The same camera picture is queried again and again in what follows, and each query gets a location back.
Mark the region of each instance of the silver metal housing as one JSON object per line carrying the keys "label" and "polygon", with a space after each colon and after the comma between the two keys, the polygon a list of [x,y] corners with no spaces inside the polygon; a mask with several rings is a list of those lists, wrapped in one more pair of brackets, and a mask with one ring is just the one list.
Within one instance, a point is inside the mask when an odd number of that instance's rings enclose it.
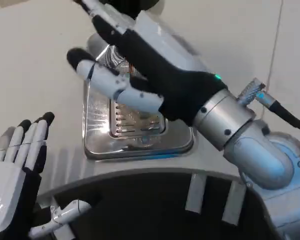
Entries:
{"label": "silver metal housing", "polygon": [[199,110],[193,126],[221,151],[227,141],[254,117],[254,112],[238,104],[236,98],[224,89]]}
{"label": "silver metal housing", "polygon": [[284,188],[294,176],[293,164],[264,136],[259,121],[241,128],[225,146],[223,156],[261,188]]}
{"label": "silver metal housing", "polygon": [[294,175],[290,184],[278,190],[267,190],[244,173],[241,175],[264,202],[266,216],[282,239],[300,240],[300,141],[281,132],[270,133],[266,138],[291,160]]}

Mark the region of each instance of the silver cylindrical joint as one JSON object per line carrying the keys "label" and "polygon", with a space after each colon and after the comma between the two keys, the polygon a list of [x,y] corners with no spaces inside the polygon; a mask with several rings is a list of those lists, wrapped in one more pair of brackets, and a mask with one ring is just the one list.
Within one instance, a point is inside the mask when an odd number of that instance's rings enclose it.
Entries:
{"label": "silver cylindrical joint", "polygon": [[197,113],[193,126],[221,151],[227,141],[255,114],[237,103],[226,89],[216,93]]}
{"label": "silver cylindrical joint", "polygon": [[284,188],[294,176],[290,158],[264,136],[256,121],[233,136],[223,156],[263,189]]}

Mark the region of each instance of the metal tray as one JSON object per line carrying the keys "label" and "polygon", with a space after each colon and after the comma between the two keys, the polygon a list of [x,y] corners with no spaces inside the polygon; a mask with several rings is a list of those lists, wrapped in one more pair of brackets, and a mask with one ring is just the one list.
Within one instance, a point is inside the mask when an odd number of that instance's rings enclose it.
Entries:
{"label": "metal tray", "polygon": [[[103,64],[103,54],[108,47],[98,34],[94,34],[87,48]],[[185,153],[193,146],[193,130],[180,120],[170,122],[158,114],[150,127],[122,128],[127,123],[123,116],[116,117],[120,110],[118,104],[86,82],[83,93],[83,145],[89,159],[128,161],[164,158]]]}

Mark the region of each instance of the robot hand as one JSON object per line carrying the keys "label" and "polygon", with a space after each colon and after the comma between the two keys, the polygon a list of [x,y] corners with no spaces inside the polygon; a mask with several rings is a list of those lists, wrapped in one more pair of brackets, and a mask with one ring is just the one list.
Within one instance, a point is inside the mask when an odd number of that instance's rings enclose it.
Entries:
{"label": "robot hand", "polygon": [[0,239],[25,239],[46,157],[52,112],[31,123],[22,121],[0,137]]}
{"label": "robot hand", "polygon": [[120,75],[98,64],[82,49],[68,52],[74,70],[97,91],[117,103],[149,113],[162,113],[170,121],[192,126],[200,108],[226,89],[220,77],[207,72],[196,53],[171,35],[159,21],[142,11],[136,21],[112,6],[95,0],[81,5],[90,13],[99,35],[147,80]]}
{"label": "robot hand", "polygon": [[184,40],[145,11],[134,21],[97,0],[80,4],[98,34],[147,79],[120,75],[83,49],[71,49],[69,63],[92,88],[119,104],[143,112],[159,111],[170,121],[181,119],[196,127],[262,188],[280,189],[290,183],[293,167],[286,154],[265,138],[253,122],[254,112],[228,91],[218,75],[207,72]]}

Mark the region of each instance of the robotic hand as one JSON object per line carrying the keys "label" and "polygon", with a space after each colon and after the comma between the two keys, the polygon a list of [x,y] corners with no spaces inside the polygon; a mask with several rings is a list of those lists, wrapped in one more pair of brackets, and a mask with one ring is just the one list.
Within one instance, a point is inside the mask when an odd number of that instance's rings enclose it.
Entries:
{"label": "robotic hand", "polygon": [[300,129],[300,121],[257,79],[236,98],[221,78],[209,73],[196,52],[158,18],[142,11],[136,20],[96,0],[79,2],[98,34],[115,45],[147,80],[120,75],[83,49],[67,54],[73,69],[90,86],[117,103],[183,120],[239,169],[242,180],[265,206],[269,224],[283,239],[300,239],[300,142],[270,132],[247,105],[255,98]]}
{"label": "robotic hand", "polygon": [[0,240],[42,237],[91,208],[80,200],[64,209],[52,206],[48,209],[52,219],[33,227],[40,173],[47,157],[46,140],[54,118],[52,112],[47,112],[33,123],[24,120],[0,137]]}

